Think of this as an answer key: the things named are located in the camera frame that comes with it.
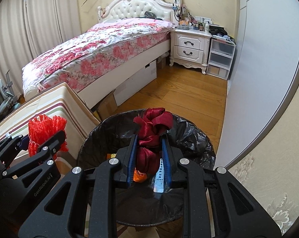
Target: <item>silver screw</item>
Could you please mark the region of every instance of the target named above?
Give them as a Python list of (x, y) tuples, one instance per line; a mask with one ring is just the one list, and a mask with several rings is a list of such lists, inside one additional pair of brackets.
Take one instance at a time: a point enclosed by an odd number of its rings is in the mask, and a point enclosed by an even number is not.
[(109, 163), (110, 163), (111, 165), (116, 165), (118, 162), (119, 162), (119, 160), (118, 160), (117, 158), (111, 158), (111, 159), (109, 160)]
[(227, 170), (226, 170), (224, 167), (222, 167), (222, 166), (218, 167), (218, 168), (217, 168), (217, 171), (218, 171), (218, 173), (220, 173), (220, 174), (225, 174), (225, 173), (227, 172)]
[(72, 172), (73, 172), (74, 174), (78, 174), (78, 173), (80, 173), (80, 172), (81, 172), (81, 167), (77, 166), (77, 167), (73, 168), (73, 169), (72, 169)]
[(187, 158), (182, 158), (182, 159), (180, 160), (180, 163), (181, 163), (182, 165), (187, 165), (187, 164), (189, 164), (189, 159), (187, 159)]

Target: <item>nightstand drawer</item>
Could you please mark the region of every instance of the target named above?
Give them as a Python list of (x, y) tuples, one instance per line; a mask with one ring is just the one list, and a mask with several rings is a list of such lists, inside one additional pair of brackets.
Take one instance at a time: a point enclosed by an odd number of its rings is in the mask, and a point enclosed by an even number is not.
[(188, 47), (203, 51), (205, 46), (205, 38), (176, 33), (175, 46)]
[(203, 51), (187, 47), (174, 46), (174, 58), (201, 64)]

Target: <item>curtain fold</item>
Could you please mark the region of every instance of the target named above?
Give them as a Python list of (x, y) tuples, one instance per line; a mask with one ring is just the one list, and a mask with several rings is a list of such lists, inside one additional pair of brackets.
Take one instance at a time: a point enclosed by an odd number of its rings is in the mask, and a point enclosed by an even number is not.
[(0, 4), (0, 79), (9, 71), (17, 97), (23, 94), (22, 68), (33, 60), (24, 21), (25, 0), (3, 0)]
[(26, 25), (30, 49), (36, 58), (62, 43), (55, 0), (27, 0)]
[(81, 35), (77, 0), (55, 0), (62, 41)]

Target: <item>tufted headboard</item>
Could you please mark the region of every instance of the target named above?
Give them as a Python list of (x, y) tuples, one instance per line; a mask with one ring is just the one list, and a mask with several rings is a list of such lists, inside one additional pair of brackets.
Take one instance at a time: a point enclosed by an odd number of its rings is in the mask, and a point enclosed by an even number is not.
[(114, 0), (106, 7), (105, 14), (102, 8), (98, 7), (98, 13), (101, 15), (100, 22), (109, 19), (143, 17), (146, 11), (153, 12), (157, 18), (178, 24), (174, 17), (173, 4), (163, 0)]

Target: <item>floral blanket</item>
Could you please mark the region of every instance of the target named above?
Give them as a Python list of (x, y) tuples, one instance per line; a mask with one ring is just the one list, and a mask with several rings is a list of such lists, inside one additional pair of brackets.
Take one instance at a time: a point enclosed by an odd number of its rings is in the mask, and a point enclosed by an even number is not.
[(66, 82), (79, 92), (132, 57), (166, 40), (173, 24), (163, 20), (125, 19), (100, 23), (60, 44), (23, 68), (23, 89)]

